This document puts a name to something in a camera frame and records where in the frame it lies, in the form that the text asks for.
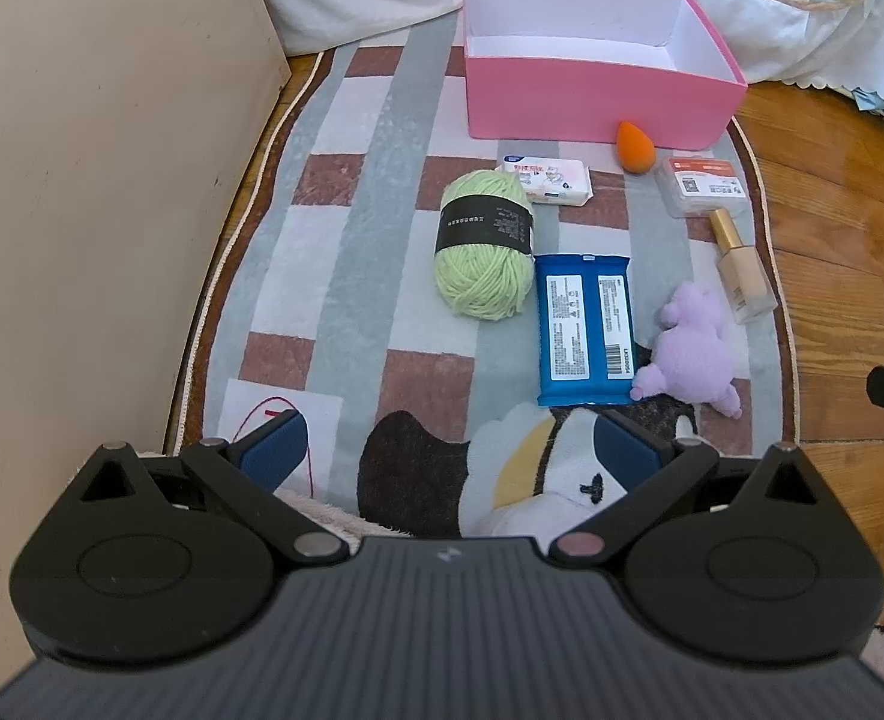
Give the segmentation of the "white bed skirt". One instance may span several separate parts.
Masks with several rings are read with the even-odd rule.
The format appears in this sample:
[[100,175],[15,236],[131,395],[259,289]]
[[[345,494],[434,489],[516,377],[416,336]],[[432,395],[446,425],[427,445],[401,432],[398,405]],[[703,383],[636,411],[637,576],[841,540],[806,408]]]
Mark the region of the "white bed skirt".
[[[264,0],[290,54],[447,15],[463,0]],[[803,10],[777,0],[697,0],[750,82],[863,89],[884,99],[884,0]]]

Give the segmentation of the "clear floss pick box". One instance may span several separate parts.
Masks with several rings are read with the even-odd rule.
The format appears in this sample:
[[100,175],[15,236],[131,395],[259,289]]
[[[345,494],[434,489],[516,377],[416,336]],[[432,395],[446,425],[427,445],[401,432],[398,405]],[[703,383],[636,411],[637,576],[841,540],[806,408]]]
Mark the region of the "clear floss pick box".
[[750,203],[748,190],[730,161],[668,156],[655,167],[655,179],[673,218],[707,216],[715,210],[738,216]]

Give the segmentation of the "white tissue pack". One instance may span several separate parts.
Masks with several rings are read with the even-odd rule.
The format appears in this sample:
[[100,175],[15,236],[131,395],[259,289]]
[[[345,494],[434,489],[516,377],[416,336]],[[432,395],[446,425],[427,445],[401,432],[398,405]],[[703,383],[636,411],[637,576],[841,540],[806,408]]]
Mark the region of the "white tissue pack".
[[579,160],[507,154],[497,169],[515,174],[533,203],[583,206],[593,197],[592,174]]

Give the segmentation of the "foundation bottle gold cap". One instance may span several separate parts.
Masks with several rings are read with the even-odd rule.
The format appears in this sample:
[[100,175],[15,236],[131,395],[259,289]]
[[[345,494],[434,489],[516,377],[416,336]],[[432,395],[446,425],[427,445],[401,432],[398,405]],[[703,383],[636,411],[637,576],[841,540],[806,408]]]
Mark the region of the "foundation bottle gold cap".
[[735,320],[744,325],[767,316],[777,307],[777,298],[759,252],[743,242],[730,211],[712,210],[709,221],[720,250],[718,273]]

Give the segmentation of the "checkered cartoon rug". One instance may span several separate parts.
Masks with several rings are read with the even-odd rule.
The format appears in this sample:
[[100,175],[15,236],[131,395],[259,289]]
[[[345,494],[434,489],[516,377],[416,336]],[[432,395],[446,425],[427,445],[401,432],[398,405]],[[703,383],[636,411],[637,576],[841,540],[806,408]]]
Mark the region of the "checkered cartoon rug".
[[[721,284],[709,215],[673,218],[655,167],[668,156],[730,161],[750,195],[732,215],[771,281],[766,200],[744,133],[705,149],[655,145],[629,174],[611,143],[479,140],[466,112],[463,2],[450,15],[347,43],[313,76],[264,164],[271,185],[220,261],[194,335],[178,438],[236,440],[284,410],[308,427],[304,461],[275,494],[352,512],[421,538],[551,541],[574,507],[547,491],[554,436],[575,410],[614,411],[660,439],[761,455],[790,424],[784,314],[741,325]],[[442,192],[507,154],[579,160],[583,206],[533,203],[533,255],[629,259],[636,372],[661,307],[684,281],[717,294],[741,416],[657,395],[624,406],[544,408],[536,286],[498,322],[440,298],[433,250]]]

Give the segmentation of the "green yarn ball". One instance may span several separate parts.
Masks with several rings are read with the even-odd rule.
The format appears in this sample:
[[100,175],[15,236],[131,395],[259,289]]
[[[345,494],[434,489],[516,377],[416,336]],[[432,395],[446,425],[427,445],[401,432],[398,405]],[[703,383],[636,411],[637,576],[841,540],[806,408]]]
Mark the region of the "green yarn ball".
[[533,206],[512,172],[478,169],[445,187],[433,279],[455,314],[498,322],[520,314],[535,281]]

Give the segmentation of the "beige wooden cabinet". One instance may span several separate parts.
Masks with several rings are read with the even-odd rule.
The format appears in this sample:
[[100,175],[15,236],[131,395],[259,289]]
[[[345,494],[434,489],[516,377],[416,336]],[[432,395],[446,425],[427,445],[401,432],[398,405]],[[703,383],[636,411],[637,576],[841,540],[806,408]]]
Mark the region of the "beige wooden cabinet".
[[263,0],[0,0],[0,684],[30,533],[98,444],[165,439],[286,80]]

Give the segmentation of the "blue wet wipes pack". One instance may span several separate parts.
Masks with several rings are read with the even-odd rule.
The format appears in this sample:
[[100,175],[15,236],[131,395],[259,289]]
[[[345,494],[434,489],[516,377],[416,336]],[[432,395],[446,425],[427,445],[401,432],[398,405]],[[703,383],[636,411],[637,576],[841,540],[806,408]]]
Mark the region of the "blue wet wipes pack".
[[631,403],[636,344],[627,270],[624,255],[536,257],[544,408]]

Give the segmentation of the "pink cardboard box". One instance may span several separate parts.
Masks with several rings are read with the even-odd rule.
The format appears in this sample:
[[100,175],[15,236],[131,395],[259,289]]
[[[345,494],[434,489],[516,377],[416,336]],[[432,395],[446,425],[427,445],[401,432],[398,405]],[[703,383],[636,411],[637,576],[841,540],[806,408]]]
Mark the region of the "pink cardboard box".
[[463,0],[463,54],[479,140],[705,149],[748,87],[696,0]]

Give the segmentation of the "purple plush toy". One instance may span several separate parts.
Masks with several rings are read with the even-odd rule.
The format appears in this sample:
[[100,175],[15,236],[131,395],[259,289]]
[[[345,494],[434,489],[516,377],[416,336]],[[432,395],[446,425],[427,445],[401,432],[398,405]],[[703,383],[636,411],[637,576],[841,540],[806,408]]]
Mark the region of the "purple plush toy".
[[723,307],[717,294],[684,281],[661,307],[660,322],[663,330],[650,362],[632,379],[632,400],[668,395],[738,419],[741,398],[733,383],[733,358],[721,336]]

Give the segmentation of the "orange makeup sponge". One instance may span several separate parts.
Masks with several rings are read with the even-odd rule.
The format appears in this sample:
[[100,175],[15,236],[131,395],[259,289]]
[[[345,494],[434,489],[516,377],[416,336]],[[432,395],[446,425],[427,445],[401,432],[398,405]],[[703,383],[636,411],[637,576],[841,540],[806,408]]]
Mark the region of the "orange makeup sponge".
[[616,156],[619,164],[629,174],[645,174],[657,162],[657,149],[632,122],[621,122],[616,132]]

